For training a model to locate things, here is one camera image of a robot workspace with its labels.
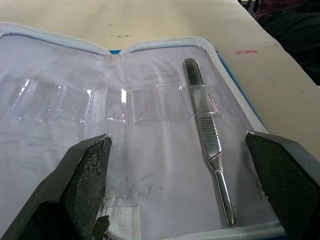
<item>open zipper case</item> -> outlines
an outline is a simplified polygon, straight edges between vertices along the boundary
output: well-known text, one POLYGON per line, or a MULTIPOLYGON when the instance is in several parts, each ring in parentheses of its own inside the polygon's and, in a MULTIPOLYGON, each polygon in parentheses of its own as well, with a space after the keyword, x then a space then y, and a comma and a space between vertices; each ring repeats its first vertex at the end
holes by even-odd
POLYGON ((100 214, 110 215, 115 237, 285 234, 244 140, 248 130, 267 130, 206 39, 146 41, 112 55, 93 43, 16 23, 0 23, 0 36, 0 236, 69 147, 104 133, 111 134, 112 147, 100 214), (198 61, 211 102, 233 228, 203 160, 187 58, 198 61))

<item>black rubber pad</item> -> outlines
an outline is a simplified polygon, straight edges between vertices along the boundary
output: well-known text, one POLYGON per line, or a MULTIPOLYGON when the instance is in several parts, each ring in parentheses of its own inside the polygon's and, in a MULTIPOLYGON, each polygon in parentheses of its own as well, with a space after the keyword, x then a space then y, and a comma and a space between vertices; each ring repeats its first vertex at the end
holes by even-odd
POLYGON ((263 191, 289 238, 318 239, 319 186, 278 142, 255 134, 245 140, 263 191))
POLYGON ((64 207, 81 240, 92 240, 110 154, 109 137, 90 147, 68 183, 60 204, 64 207))

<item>zipper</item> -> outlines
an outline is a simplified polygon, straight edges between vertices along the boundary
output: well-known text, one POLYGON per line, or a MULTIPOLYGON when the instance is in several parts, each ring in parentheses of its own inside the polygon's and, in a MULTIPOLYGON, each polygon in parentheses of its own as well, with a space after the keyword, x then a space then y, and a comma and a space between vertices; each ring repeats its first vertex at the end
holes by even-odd
POLYGON ((163 240, 271 240, 286 235, 279 221, 186 234, 163 240))
POLYGON ((10 34, 20 34, 33 37, 35 39, 44 40, 53 44, 85 50, 99 55, 111 55, 108 50, 93 42, 82 40, 80 38, 72 36, 65 36, 58 33, 39 30, 35 27, 16 22, 0 21, 0 33, 2 33, 2 36, 10 34))

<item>table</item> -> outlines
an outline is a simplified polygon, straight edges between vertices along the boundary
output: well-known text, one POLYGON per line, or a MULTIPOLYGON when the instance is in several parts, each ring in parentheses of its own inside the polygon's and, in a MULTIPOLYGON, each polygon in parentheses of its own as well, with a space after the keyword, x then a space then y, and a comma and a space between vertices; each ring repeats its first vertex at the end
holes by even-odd
POLYGON ((2 0, 0 21, 108 50, 171 37, 207 38, 270 133, 320 161, 320 88, 237 0, 2 0))

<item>clear plastic pocket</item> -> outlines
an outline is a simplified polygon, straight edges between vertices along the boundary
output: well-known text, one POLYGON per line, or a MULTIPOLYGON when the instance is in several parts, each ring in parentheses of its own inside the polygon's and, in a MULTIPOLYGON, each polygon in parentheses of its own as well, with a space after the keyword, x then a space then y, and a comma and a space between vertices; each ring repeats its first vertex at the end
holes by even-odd
POLYGON ((197 114, 218 114, 212 93, 211 85, 83 89, 5 77, 0 83, 0 113, 22 121, 67 121, 86 128, 102 121, 183 121, 197 114))
POLYGON ((133 122, 182 121, 197 114, 219 114, 212 88, 212 85, 155 86, 133 90, 133 122), (194 96, 196 101, 192 101, 191 96, 194 96), (197 102, 199 98, 205 106, 197 102))

